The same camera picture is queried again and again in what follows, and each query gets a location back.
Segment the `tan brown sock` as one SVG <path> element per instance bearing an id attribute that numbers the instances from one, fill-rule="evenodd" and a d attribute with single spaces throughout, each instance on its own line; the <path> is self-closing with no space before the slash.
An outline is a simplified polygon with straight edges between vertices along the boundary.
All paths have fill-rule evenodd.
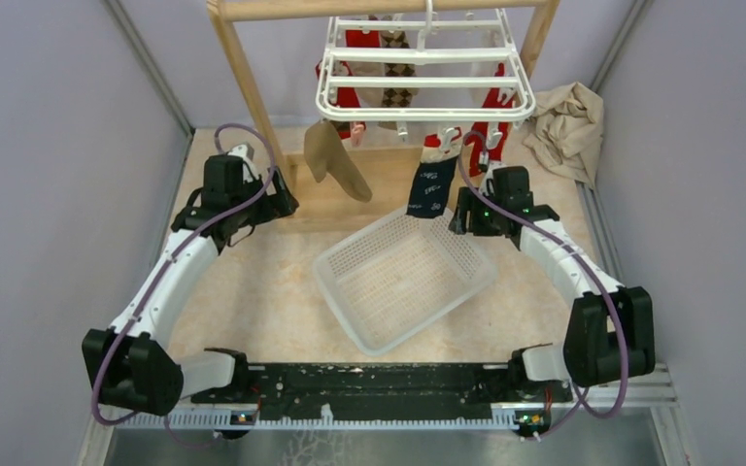
<path id="1" fill-rule="evenodd" d="M 331 123 L 320 121 L 305 131 L 303 156 L 316 183 L 330 176 L 352 199 L 362 203 L 372 200 L 370 186 Z"/>

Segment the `white plastic basket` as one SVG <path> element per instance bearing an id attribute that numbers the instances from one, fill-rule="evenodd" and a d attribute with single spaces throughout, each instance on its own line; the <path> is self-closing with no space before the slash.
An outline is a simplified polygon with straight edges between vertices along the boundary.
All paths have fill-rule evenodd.
<path id="1" fill-rule="evenodd" d="M 446 209 L 397 209 L 314 260 L 327 307 L 356 347 L 382 356 L 491 285 L 498 269 L 472 238 L 450 231 Z"/>

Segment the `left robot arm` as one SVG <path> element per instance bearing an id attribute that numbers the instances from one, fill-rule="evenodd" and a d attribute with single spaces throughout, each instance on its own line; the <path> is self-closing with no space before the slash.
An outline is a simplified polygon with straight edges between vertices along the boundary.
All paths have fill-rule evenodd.
<path id="1" fill-rule="evenodd" d="M 291 216 L 298 207 L 276 167 L 260 173 L 235 152 L 209 157 L 203 184 L 192 191 L 170 227 L 153 270 L 130 304 L 106 329 L 89 330 L 82 352 L 92 388 L 94 417 L 108 424 L 100 406 L 131 415 L 168 415 L 186 397 L 215 389 L 230 402 L 253 387 L 243 353 L 205 349 L 178 361 L 167 352 L 179 316 L 199 280 L 247 228 Z"/>

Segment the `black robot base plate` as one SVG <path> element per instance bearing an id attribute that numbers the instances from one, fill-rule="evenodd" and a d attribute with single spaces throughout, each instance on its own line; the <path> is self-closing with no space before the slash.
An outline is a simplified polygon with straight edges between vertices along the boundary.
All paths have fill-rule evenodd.
<path id="1" fill-rule="evenodd" d="M 190 397 L 231 406 L 229 426 L 269 429 L 517 429 L 572 399 L 505 363 L 242 364 L 230 384 Z"/>

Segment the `navy santa sock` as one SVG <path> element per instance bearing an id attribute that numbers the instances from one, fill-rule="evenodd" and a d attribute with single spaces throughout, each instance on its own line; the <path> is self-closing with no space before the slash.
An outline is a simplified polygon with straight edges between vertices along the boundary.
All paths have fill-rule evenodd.
<path id="1" fill-rule="evenodd" d="M 408 198 L 407 216 L 431 219 L 444 214 L 461 153 L 461 142 L 459 128 L 450 139 L 447 136 L 441 139 L 437 134 L 424 138 L 420 164 Z"/>

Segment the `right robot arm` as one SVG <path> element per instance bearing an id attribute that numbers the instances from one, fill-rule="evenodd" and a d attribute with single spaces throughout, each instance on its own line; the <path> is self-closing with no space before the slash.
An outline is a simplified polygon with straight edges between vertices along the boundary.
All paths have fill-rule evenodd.
<path id="1" fill-rule="evenodd" d="M 535 203 L 526 168 L 497 166 L 478 189 L 460 188 L 449 228 L 459 235 L 510 240 L 539 265 L 570 307 L 561 342 L 513 353 L 508 386 L 514 396 L 532 400 L 547 381 L 590 387 L 655 370 L 650 294 L 641 286 L 625 286 L 593 263 L 556 211 Z"/>

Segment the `white clip drying hanger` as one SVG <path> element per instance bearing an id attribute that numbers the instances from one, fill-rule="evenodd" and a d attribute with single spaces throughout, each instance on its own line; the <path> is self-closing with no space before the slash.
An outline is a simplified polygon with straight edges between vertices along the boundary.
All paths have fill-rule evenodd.
<path id="1" fill-rule="evenodd" d="M 429 1 L 420 17 L 403 14 L 331 17 L 321 61 L 317 66 L 315 105 L 327 120 L 390 122 L 406 138 L 408 124 L 437 125 L 441 139 L 450 139 L 456 127 L 479 121 L 508 121 L 517 126 L 533 114 L 536 98 L 527 72 L 524 48 L 517 45 L 504 8 L 462 10 L 458 16 L 441 15 L 440 3 Z M 406 49 L 362 49 L 329 46 L 328 39 L 344 30 L 404 31 Z M 333 59 L 385 63 L 411 63 L 413 78 L 334 77 Z M 339 108 L 328 102 L 328 91 L 338 87 L 407 87 L 419 92 L 409 108 Z M 511 109 L 482 109 L 481 98 L 492 87 L 509 87 L 515 95 Z"/>

